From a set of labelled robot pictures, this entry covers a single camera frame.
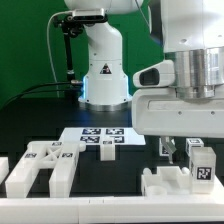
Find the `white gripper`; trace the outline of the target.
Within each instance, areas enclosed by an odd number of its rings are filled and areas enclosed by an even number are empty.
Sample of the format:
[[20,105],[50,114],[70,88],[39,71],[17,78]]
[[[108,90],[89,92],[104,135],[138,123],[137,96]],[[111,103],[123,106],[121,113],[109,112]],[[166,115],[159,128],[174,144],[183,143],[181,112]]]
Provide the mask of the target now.
[[162,146],[173,163],[173,137],[224,138],[224,87],[207,99],[183,101],[172,88],[148,88],[135,92],[132,125],[138,134],[161,137]]

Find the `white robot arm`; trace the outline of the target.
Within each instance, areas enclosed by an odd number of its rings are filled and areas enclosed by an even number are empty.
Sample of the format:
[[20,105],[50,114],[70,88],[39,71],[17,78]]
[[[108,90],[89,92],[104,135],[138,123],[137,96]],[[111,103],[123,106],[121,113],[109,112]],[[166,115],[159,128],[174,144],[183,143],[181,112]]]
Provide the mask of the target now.
[[164,59],[133,76],[128,94],[122,36],[106,21],[137,9],[134,0],[64,0],[84,25],[89,70],[79,102],[109,110],[132,104],[132,125],[143,135],[224,137],[224,0],[151,0],[149,32]]

